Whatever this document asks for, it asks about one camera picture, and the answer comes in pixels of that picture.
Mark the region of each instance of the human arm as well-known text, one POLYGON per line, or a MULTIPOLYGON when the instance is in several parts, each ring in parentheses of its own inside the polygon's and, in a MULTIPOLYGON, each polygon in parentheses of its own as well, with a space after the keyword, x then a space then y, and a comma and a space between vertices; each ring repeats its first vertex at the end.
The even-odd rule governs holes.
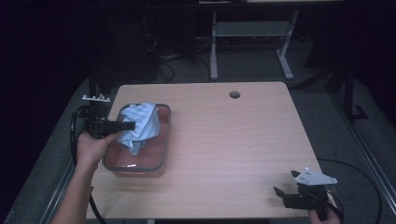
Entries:
POLYGON ((93 173, 98 168, 98 162, 105 156, 108 146, 116 138, 114 133, 101 139, 94 139, 88 133, 82 133, 78 137, 78 163, 51 223, 85 223, 93 173))

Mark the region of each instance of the wooden tabletop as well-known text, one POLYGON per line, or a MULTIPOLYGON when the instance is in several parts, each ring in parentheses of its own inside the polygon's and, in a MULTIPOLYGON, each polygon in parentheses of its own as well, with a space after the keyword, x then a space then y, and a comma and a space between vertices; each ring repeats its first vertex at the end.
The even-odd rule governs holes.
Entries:
MULTIPOLYGON (((290 171, 320 171, 303 124, 281 82, 122 86, 124 105, 171 107, 166 170, 159 178, 117 177, 102 163, 92 196, 105 218, 305 217, 273 187, 295 193, 290 171), (240 97, 230 97, 238 91, 240 97)), ((87 218, 94 218, 89 208, 87 218)))

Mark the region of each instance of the human hand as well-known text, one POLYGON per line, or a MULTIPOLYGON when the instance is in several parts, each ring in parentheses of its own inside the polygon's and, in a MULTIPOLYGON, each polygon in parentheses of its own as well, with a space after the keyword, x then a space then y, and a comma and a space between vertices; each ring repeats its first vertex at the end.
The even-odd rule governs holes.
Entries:
POLYGON ((95 139, 87 132, 83 132, 78 137, 77 144, 77 169, 84 169, 94 172, 98 167, 98 162, 106 155, 108 146, 117 139, 116 133, 100 139, 95 139))
POLYGON ((318 213, 315 210, 308 210, 308 215, 309 215, 309 220, 311 221, 311 224, 340 224, 341 220, 335 214, 335 212, 327 207, 327 212, 326 212, 326 220, 320 221, 318 217, 318 213))

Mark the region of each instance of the crumpled cloth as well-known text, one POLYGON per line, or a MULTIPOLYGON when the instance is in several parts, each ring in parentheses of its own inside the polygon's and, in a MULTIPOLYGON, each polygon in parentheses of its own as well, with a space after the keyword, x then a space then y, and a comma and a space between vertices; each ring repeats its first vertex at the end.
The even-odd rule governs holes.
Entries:
POLYGON ((121 111, 123 121, 134 121, 133 131, 124 131, 117 142, 126 146, 133 155, 139 153, 146 140, 160 133, 161 123, 158 119, 158 108, 153 103, 130 105, 121 111))

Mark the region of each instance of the hole in table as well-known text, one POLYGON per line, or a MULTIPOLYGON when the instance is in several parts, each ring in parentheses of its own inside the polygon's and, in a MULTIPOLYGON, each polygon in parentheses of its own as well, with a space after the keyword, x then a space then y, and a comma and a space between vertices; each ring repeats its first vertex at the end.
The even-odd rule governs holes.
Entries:
POLYGON ((233 99, 238 99, 241 96, 241 93, 239 91, 230 91, 230 97, 233 99))

